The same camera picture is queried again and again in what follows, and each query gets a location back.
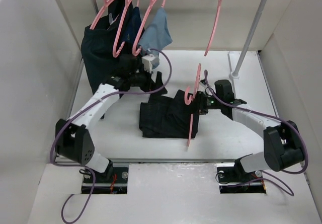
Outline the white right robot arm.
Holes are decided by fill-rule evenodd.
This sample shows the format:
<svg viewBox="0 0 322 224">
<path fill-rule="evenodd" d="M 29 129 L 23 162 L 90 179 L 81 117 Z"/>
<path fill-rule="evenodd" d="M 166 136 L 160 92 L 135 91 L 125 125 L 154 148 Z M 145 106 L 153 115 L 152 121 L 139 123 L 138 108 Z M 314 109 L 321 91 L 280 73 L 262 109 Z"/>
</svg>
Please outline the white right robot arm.
<svg viewBox="0 0 322 224">
<path fill-rule="evenodd" d="M 263 141 L 262 152 L 248 154 L 234 161 L 232 174 L 237 180 L 243 181 L 256 171 L 284 172 L 293 165 L 307 163 L 307 149 L 293 121 L 254 111 L 246 101 L 235 97 L 228 80 L 216 81 L 214 89 L 207 80 L 201 80 L 199 85 L 204 90 L 196 92 L 194 101 L 198 114 L 219 110 L 230 120 L 256 133 Z"/>
</svg>

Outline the black trousers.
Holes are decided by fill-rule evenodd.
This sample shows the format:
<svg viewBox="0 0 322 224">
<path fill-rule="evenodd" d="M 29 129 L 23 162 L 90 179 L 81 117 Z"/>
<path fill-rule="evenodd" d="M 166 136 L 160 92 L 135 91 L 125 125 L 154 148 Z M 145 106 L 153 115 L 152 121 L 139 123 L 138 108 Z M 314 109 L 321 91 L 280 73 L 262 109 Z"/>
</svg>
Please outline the black trousers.
<svg viewBox="0 0 322 224">
<path fill-rule="evenodd" d="M 166 89 L 150 95 L 140 104 L 139 129 L 144 138 L 195 138 L 199 115 L 194 114 L 190 130 L 192 105 L 184 102 L 185 92 L 178 90 L 174 98 L 167 97 Z"/>
</svg>

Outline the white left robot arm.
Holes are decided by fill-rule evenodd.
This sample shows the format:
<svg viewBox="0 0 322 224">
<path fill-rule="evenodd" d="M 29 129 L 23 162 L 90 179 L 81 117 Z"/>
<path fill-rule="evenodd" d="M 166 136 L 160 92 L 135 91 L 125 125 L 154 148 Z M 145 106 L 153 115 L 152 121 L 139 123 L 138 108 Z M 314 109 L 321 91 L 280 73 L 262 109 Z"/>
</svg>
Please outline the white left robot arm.
<svg viewBox="0 0 322 224">
<path fill-rule="evenodd" d="M 101 182 L 112 178 L 113 163 L 95 149 L 90 135 L 95 125 L 131 87 L 145 93 L 166 93 L 161 72 L 157 72 L 155 81 L 151 78 L 159 65 L 158 56 L 123 55 L 120 59 L 120 65 L 103 77 L 86 104 L 67 120 L 58 120 L 55 129 L 55 152 L 93 170 Z"/>
</svg>

